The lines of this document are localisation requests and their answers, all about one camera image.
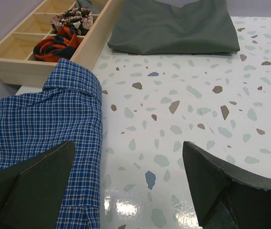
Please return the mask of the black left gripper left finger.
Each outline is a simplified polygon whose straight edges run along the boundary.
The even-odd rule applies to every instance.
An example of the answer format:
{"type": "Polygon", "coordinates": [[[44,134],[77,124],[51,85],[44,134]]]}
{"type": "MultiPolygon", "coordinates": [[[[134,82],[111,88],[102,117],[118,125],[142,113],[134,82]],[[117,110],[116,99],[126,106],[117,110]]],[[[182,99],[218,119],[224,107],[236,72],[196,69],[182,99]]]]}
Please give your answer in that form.
{"type": "Polygon", "coordinates": [[[53,229],[73,166],[65,141],[0,170],[0,229],[53,229]]]}

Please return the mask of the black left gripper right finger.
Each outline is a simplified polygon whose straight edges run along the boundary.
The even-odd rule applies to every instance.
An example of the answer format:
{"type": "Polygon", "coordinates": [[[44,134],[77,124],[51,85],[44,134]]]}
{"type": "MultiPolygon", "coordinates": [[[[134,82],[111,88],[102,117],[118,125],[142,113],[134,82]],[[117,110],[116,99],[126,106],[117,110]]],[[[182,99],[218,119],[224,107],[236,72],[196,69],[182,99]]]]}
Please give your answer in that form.
{"type": "Polygon", "coordinates": [[[271,229],[271,179],[228,163],[190,141],[183,161],[199,226],[271,229]]]}

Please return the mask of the blue checked shirt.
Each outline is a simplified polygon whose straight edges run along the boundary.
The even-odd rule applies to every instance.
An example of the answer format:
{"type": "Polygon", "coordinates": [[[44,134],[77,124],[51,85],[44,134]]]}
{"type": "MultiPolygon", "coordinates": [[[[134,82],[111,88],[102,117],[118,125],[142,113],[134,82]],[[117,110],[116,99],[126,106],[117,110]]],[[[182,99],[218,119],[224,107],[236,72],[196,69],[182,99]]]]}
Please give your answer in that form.
{"type": "Polygon", "coordinates": [[[0,170],[71,140],[75,158],[55,227],[100,227],[102,88],[88,69],[60,59],[39,93],[0,99],[0,170]]]}

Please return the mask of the grey t shirt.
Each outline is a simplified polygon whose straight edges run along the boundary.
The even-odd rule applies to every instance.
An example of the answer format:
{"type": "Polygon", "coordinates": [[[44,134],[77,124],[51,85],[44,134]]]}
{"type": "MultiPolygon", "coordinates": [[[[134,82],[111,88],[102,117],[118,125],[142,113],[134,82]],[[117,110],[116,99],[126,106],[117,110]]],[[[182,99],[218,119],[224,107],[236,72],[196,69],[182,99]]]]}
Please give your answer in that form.
{"type": "Polygon", "coordinates": [[[240,51],[224,0],[198,0],[181,8],[155,0],[125,0],[108,47],[138,55],[240,51]]]}

